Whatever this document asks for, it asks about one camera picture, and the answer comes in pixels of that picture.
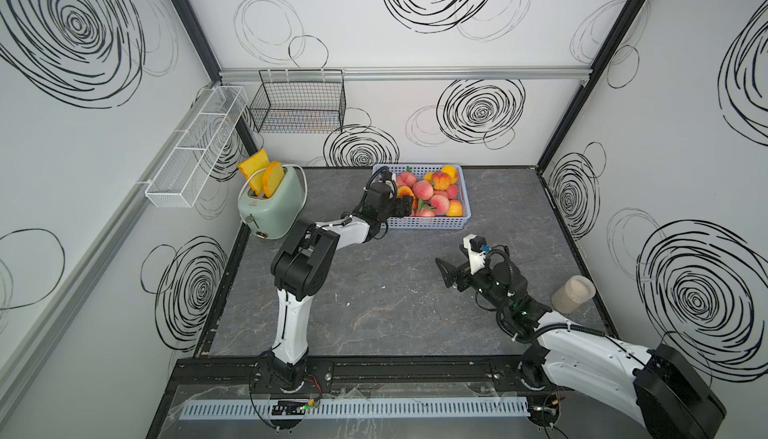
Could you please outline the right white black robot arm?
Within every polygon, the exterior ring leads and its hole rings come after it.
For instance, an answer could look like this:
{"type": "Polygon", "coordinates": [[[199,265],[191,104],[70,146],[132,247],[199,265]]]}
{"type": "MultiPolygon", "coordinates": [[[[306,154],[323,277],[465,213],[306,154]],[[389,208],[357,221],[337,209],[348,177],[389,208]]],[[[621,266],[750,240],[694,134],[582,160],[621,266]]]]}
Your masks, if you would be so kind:
{"type": "Polygon", "coordinates": [[[654,438],[717,435],[726,407],[670,345],[633,345],[569,320],[530,296],[508,259],[494,266],[435,263],[447,287],[473,289],[490,303],[499,329],[526,345],[518,373],[527,388],[578,391],[636,420],[654,438]]]}

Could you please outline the pink peach with leaf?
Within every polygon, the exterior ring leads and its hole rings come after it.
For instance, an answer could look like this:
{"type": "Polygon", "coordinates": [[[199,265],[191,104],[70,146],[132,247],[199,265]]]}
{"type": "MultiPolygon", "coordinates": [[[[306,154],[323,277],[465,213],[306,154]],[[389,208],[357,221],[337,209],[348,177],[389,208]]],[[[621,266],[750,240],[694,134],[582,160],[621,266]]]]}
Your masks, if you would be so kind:
{"type": "Polygon", "coordinates": [[[449,199],[442,194],[435,194],[428,201],[419,200],[417,212],[422,209],[433,210],[436,216],[446,215],[449,207],[449,199]]]}

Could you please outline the yellow toast slice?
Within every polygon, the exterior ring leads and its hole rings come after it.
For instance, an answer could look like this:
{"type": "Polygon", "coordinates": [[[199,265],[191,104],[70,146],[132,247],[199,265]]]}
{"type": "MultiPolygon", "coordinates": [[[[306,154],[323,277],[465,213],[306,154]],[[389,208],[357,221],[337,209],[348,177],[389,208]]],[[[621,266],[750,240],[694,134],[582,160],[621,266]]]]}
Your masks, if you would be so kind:
{"type": "Polygon", "coordinates": [[[273,161],[267,166],[262,177],[262,192],[265,198],[269,199],[275,195],[284,176],[285,171],[281,162],[273,161]]]}
{"type": "Polygon", "coordinates": [[[256,196],[263,191],[263,177],[269,164],[270,160],[264,149],[238,164],[238,170],[245,177],[246,185],[256,196]]]}

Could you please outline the front yellow toast slice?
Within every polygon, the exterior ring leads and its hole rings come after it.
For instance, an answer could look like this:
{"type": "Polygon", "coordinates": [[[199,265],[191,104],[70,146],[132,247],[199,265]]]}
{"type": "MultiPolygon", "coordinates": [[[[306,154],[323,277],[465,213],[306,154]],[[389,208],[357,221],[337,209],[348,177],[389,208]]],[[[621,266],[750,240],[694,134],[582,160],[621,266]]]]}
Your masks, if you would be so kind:
{"type": "Polygon", "coordinates": [[[281,162],[273,161],[267,166],[262,177],[262,192],[265,198],[269,199],[275,195],[284,176],[285,171],[281,162]]]}

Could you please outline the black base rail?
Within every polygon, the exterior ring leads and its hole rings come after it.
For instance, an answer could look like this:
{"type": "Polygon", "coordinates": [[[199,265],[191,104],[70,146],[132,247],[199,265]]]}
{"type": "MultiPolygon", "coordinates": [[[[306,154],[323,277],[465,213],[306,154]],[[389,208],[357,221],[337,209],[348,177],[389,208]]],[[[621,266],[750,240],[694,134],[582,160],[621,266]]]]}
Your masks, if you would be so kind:
{"type": "Polygon", "coordinates": [[[543,361],[523,355],[308,356],[293,371],[270,355],[203,357],[176,362],[166,389],[181,385],[244,385],[256,393],[289,394],[312,386],[339,394],[356,384],[488,383],[500,392],[541,394],[559,386],[543,361]]]}

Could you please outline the mint green toaster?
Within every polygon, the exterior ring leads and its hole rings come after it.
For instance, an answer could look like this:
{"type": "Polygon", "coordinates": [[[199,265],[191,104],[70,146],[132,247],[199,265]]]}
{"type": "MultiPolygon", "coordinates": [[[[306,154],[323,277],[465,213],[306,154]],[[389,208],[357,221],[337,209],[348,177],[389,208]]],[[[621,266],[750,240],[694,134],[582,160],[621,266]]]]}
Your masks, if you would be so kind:
{"type": "Polygon", "coordinates": [[[238,214],[252,235],[265,240],[284,237],[304,209],[307,200],[307,178],[296,164],[283,166],[285,178],[269,199],[256,196],[246,185],[238,194],[238,214]]]}

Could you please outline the rear yellow toast slice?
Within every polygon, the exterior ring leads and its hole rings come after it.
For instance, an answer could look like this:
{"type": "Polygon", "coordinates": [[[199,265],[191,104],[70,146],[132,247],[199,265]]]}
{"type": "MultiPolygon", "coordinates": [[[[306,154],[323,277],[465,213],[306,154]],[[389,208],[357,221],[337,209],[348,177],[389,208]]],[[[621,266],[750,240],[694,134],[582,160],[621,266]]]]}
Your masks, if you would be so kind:
{"type": "Polygon", "coordinates": [[[263,191],[263,177],[269,164],[270,160],[264,149],[238,164],[238,170],[245,177],[246,185],[256,196],[263,191]]]}

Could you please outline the orange yellow peach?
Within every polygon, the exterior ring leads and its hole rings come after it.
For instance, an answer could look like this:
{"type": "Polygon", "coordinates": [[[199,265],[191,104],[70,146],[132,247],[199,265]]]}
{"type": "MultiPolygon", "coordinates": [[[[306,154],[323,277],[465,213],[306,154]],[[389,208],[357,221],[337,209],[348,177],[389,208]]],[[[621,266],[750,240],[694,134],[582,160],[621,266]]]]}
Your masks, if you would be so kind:
{"type": "Polygon", "coordinates": [[[447,217],[462,217],[464,215],[463,204],[459,200],[450,200],[446,211],[447,217]]]}

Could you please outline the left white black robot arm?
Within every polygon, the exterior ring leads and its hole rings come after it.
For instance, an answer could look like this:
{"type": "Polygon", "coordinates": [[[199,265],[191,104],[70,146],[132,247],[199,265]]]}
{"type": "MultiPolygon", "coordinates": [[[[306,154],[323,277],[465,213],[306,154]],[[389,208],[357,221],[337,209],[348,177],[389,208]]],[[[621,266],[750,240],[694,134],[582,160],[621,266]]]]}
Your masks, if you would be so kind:
{"type": "Polygon", "coordinates": [[[397,194],[395,174],[380,166],[369,177],[360,202],[330,222],[298,219],[270,266],[279,300],[273,345],[262,355],[278,386],[296,391],[304,383],[308,324],[313,297],[324,285],[339,249],[368,243],[388,230],[391,218],[408,217],[413,199],[397,194]]]}

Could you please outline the light blue plastic basket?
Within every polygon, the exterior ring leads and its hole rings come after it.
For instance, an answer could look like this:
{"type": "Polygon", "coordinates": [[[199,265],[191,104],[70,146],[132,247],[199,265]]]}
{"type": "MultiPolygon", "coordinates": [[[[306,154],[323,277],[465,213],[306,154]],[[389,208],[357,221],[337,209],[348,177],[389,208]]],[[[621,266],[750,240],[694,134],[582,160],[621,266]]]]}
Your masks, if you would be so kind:
{"type": "Polygon", "coordinates": [[[395,196],[413,198],[410,216],[387,220],[390,229],[462,229],[471,217],[463,170],[434,164],[376,164],[393,175],[395,196]]]}

